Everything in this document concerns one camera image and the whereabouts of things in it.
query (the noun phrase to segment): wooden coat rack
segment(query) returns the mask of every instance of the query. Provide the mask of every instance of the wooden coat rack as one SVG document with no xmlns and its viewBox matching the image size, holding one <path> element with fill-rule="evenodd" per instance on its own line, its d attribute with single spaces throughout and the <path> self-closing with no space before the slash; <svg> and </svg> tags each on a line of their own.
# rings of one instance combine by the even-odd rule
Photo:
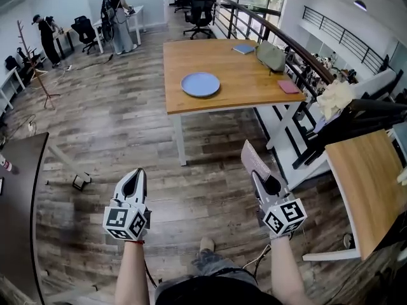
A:
<svg viewBox="0 0 407 305">
<path fill-rule="evenodd" d="M 36 69 L 36 67 L 35 67 L 35 64 L 34 64 L 34 62 L 32 61 L 32 58 L 31 58 L 31 56 L 30 56 L 29 49 L 28 49 L 28 47 L 27 47 L 27 45 L 26 45 L 26 43 L 25 43 L 25 41 L 24 41 L 23 32 L 22 32 L 24 26 L 21 25 L 21 21 L 17 20 L 17 26 L 18 26 L 18 31 L 20 32 L 20 36 L 19 36 L 19 38 L 21 39 L 20 44 L 23 44 L 25 53 L 27 54 L 28 59 L 30 60 L 30 64 L 31 64 L 32 69 L 34 70 L 35 77 L 38 79 L 38 82 L 39 82 L 39 84 L 41 85 L 41 87 L 42 87 L 42 89 L 43 89 L 43 91 L 44 91 L 44 93 L 45 93 L 45 95 L 46 95 L 46 99 L 45 99 L 45 103 L 44 103 L 44 108 L 46 109 L 46 103 L 47 103 L 47 101 L 50 101 L 52 108 L 55 109 L 55 106 L 52 104 L 52 97 L 60 96 L 60 94 L 49 94 L 48 91 L 45 89 L 45 86 L 44 86 L 44 84 L 43 84 L 43 81 L 42 81 L 41 78 L 40 78 L 40 74 L 38 74 L 38 71 L 37 71 L 37 69 Z"/>
</svg>

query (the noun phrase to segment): wooden floor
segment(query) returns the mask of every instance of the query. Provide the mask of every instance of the wooden floor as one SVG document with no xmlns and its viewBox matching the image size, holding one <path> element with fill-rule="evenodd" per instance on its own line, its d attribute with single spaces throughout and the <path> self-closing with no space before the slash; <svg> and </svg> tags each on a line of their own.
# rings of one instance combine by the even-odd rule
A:
<svg viewBox="0 0 407 305">
<path fill-rule="evenodd" d="M 137 167 L 148 176 L 146 203 L 153 215 L 145 250 L 155 280 L 186 274 L 203 235 L 241 266 L 269 243 L 267 229 L 258 227 L 256 200 L 239 158 L 249 139 L 267 164 L 276 167 L 252 109 L 186 117 L 188 166 L 179 166 L 165 110 L 163 43 L 188 39 L 182 30 L 192 26 L 184 23 L 182 12 L 170 10 L 169 15 L 168 26 L 142 34 L 142 45 L 131 54 L 67 72 L 58 83 L 53 81 L 62 71 L 46 75 L 50 92 L 61 94 L 53 99 L 55 110 L 44 110 L 42 91 L 29 88 L 7 113 L 10 132 L 35 114 L 37 133 L 50 132 L 50 139 L 92 176 L 92 184 L 80 193 L 71 186 L 74 174 L 47 154 L 38 184 L 37 240 L 41 269 L 50 274 L 44 279 L 46 289 L 66 290 L 83 281 L 104 286 L 73 304 L 113 303 L 123 243 L 105 234 L 103 211 L 115 184 Z M 86 56 L 77 48 L 63 64 L 79 69 L 105 62 L 109 51 L 106 46 L 104 55 L 93 51 Z M 24 125 L 13 138 L 28 134 Z M 365 262 L 303 262 L 307 252 L 343 248 L 341 239 L 350 225 L 331 175 L 308 181 L 295 193 L 309 218 L 291 245 L 310 297 L 324 304 L 345 283 L 331 304 L 364 304 L 378 283 L 376 271 L 392 265 L 397 247 L 375 252 Z M 270 292 L 270 254 L 260 265 L 258 281 L 261 290 Z M 377 298 L 369 301 L 378 303 Z"/>
</svg>

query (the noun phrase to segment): railing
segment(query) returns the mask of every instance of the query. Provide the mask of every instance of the railing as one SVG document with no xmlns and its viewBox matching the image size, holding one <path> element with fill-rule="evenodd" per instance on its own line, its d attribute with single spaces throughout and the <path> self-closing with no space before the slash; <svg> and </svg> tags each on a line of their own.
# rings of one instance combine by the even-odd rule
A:
<svg viewBox="0 0 407 305">
<path fill-rule="evenodd" d="M 244 17 L 245 20 L 242 19 L 242 17 L 240 17 L 241 13 L 245 15 Z M 260 43 L 264 40 L 267 41 L 269 39 L 270 33 L 275 34 L 283 42 L 285 42 L 285 44 L 287 44 L 292 50 L 294 50 L 297 53 L 297 55 L 300 58 L 302 58 L 304 64 L 309 65 L 311 69 L 314 70 L 323 81 L 325 81 L 327 84 L 333 82 L 334 80 L 333 75 L 329 73 L 329 71 L 325 67 L 323 67 L 323 65 L 320 62 L 318 62 L 315 57 L 313 57 L 308 51 L 306 51 L 306 49 L 304 49 L 291 37 L 283 33 L 279 28 L 277 28 L 276 26 L 265 20 L 263 17 L 253 12 L 252 10 L 247 9 L 246 7 L 237 4 L 232 0 L 217 0 L 215 2 L 213 16 L 214 16 L 213 25 L 216 25 L 228 39 L 231 38 L 237 39 L 242 37 L 245 39 L 252 39 L 254 37 L 257 39 L 257 42 Z M 253 20 L 257 21 L 257 23 L 260 24 L 260 29 L 255 29 L 252 26 Z M 300 88 L 307 89 L 313 96 L 313 99 L 316 100 L 317 93 L 309 85 L 307 80 L 301 75 L 300 71 L 298 70 L 299 68 L 289 61 L 286 61 L 286 65 L 288 66 L 288 68 L 292 70 L 292 72 L 298 78 L 297 85 Z M 279 112 L 279 110 L 275 106 L 273 107 L 273 109 L 276 115 L 281 119 L 282 115 Z M 309 119 L 312 126 L 315 127 L 316 125 L 315 120 L 308 111 L 306 103 L 304 102 L 301 103 L 299 111 L 302 114 L 304 114 Z M 307 131 L 301 127 L 297 117 L 298 114 L 296 114 L 293 117 L 293 122 L 296 125 L 299 133 L 303 137 L 303 140 L 307 144 L 308 143 L 308 139 L 306 137 Z M 286 128 L 286 134 L 291 144 L 293 145 L 295 153 L 297 154 L 297 156 L 300 156 L 301 155 L 300 150 L 298 149 L 296 141 L 294 140 L 293 135 L 291 134 L 288 128 Z"/>
<path fill-rule="evenodd" d="M 373 51 L 365 42 L 353 35 L 338 23 L 320 14 L 309 7 L 305 7 L 303 19 L 315 25 L 321 31 L 329 34 L 339 44 L 344 45 L 374 74 L 378 73 L 383 59 Z"/>
<path fill-rule="evenodd" d="M 249 19 L 246 22 L 239 17 L 239 13 L 245 13 Z M 252 21 L 257 21 L 261 28 L 257 31 L 252 26 Z M 244 29 L 239 28 L 238 23 L 242 24 Z M 320 63 L 315 57 L 313 57 L 306 49 L 304 49 L 300 44 L 295 40 L 289 37 L 287 34 L 282 32 L 278 27 L 274 26 L 263 17 L 259 16 L 257 13 L 252 10 L 247 9 L 246 7 L 237 4 L 232 0 L 217 0 L 215 2 L 214 8 L 214 25 L 219 27 L 219 30 L 229 39 L 229 38 L 238 38 L 237 32 L 239 32 L 242 37 L 245 39 L 251 39 L 249 33 L 253 33 L 257 38 L 258 42 L 267 41 L 270 33 L 272 32 L 278 38 L 280 38 L 285 44 L 287 44 L 297 55 L 303 59 L 304 63 L 308 64 L 312 70 L 314 70 L 323 81 L 327 84 L 333 82 L 333 75 Z M 293 72 L 298 72 L 295 68 L 292 68 L 287 64 Z M 299 77 L 303 81 L 306 88 L 310 91 L 314 91 L 310 85 L 307 84 L 304 78 Z"/>
</svg>

